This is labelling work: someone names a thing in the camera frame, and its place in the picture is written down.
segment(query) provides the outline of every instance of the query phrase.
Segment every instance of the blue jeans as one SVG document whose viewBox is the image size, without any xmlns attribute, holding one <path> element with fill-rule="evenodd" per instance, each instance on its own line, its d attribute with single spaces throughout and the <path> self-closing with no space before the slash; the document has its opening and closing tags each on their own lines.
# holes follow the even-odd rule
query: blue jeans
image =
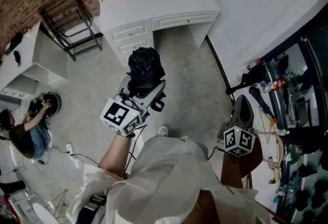
<svg viewBox="0 0 328 224">
<path fill-rule="evenodd" d="M 50 142 L 50 136 L 47 130 L 37 125 L 30 130 L 31 139 L 34 147 L 33 159 L 39 159 L 45 153 L 47 146 Z"/>
</svg>

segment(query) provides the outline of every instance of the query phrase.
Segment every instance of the white shoe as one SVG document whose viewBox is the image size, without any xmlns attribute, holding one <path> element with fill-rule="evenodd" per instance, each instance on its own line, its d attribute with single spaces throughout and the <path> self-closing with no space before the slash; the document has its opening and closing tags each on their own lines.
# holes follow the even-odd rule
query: white shoe
<svg viewBox="0 0 328 224">
<path fill-rule="evenodd" d="M 161 126 L 158 129 L 158 135 L 162 135 L 162 136 L 169 136 L 169 128 L 167 126 Z"/>
<path fill-rule="evenodd" d="M 52 148 L 52 146 L 53 146 L 53 134 L 52 134 L 52 132 L 49 129 L 47 130 L 47 132 L 48 132 L 49 137 L 50 137 L 48 148 Z"/>
</svg>

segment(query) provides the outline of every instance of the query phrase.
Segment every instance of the concrete floor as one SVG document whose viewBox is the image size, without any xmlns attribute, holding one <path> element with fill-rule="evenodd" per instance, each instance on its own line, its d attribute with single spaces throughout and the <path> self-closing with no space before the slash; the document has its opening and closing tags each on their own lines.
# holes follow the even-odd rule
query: concrete floor
<svg viewBox="0 0 328 224">
<path fill-rule="evenodd" d="M 119 63 L 105 39 L 102 39 L 102 45 L 102 52 L 95 49 L 81 54 L 75 63 L 69 59 L 68 81 L 54 90 L 62 98 L 62 109 L 51 118 L 49 126 L 54 135 L 54 146 L 66 151 L 65 146 L 70 142 L 74 153 L 89 156 L 97 162 L 114 137 L 114 132 L 100 121 L 99 116 L 107 99 L 115 95 L 128 71 Z M 222 76 L 207 43 L 197 48 L 188 28 L 177 27 L 156 31 L 155 48 L 166 72 L 167 86 L 164 92 L 167 97 L 163 99 L 165 107 L 161 113 L 151 111 L 146 121 L 148 126 L 137 146 L 142 146 L 165 124 L 170 128 L 171 136 L 188 135 L 204 143 L 211 153 L 220 125 L 229 119 L 232 105 L 224 92 Z M 40 85 L 37 93 L 49 90 L 53 89 Z M 27 106 L 28 102 L 23 103 L 17 111 L 17 121 L 22 121 Z M 7 161 L 11 160 L 9 145 L 0 143 L 0 152 L 6 150 L 1 158 L 5 156 Z M 18 166 L 22 165 L 22 156 L 15 149 L 13 153 Z M 70 161 L 66 154 L 54 148 L 50 154 L 45 166 L 24 158 L 27 170 L 20 168 L 20 172 L 31 190 L 45 203 L 53 200 L 64 189 L 68 189 L 66 203 L 70 203 L 80 192 L 84 163 L 93 162 L 80 156 L 76 161 Z M 49 154 L 46 153 L 44 161 L 48 158 Z M 216 151 L 211 159 L 219 177 L 222 158 L 223 154 Z"/>
</svg>

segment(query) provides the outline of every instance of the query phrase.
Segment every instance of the white wall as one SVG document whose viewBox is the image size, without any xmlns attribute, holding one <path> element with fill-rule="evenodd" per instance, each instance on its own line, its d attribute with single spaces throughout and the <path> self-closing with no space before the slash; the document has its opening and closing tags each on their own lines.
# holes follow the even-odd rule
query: white wall
<svg viewBox="0 0 328 224">
<path fill-rule="evenodd" d="M 209 38 L 230 84 L 241 66 L 262 57 L 307 23 L 328 0 L 215 0 L 220 14 Z"/>
</svg>

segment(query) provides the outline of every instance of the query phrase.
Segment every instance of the baseboard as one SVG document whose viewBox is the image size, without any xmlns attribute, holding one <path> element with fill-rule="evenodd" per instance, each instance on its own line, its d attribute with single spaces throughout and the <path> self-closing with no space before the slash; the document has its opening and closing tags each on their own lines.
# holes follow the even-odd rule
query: baseboard
<svg viewBox="0 0 328 224">
<path fill-rule="evenodd" d="M 227 76 L 226 76 L 226 73 L 225 73 L 225 71 L 224 71 L 224 69 L 223 69 L 223 66 L 222 66 L 222 64 L 221 64 L 221 61 L 220 61 L 220 59 L 219 59 L 219 57 L 217 56 L 217 54 L 216 54 L 216 52 L 215 52 L 215 50 L 214 50 L 214 47 L 213 47 L 213 45 L 212 45 L 212 43 L 211 43 L 211 40 L 210 40 L 210 38 L 206 35 L 206 37 L 205 37 L 205 40 L 206 40 L 206 42 L 208 43 L 208 45 L 209 45 L 209 47 L 210 47 L 210 49 L 211 49 L 211 52 L 212 52 L 212 54 L 213 54 L 213 56 L 214 56 L 214 59 L 215 59 L 215 61 L 216 61 L 216 64 L 217 64 L 217 66 L 218 66 L 218 68 L 219 68 L 219 70 L 220 70 L 220 72 L 221 72 L 221 74 L 222 74 L 222 77 L 223 77 L 223 81 L 224 81 L 224 83 L 225 83 L 225 87 L 226 88 L 231 88 L 231 86 L 230 86 L 230 84 L 229 84 L 229 81 L 228 81 L 228 79 L 227 79 Z M 232 105 L 235 103 L 235 97 L 234 97 L 234 95 L 233 94 L 231 94 L 230 95 L 230 99 L 231 99 L 231 103 L 232 103 Z"/>
</svg>

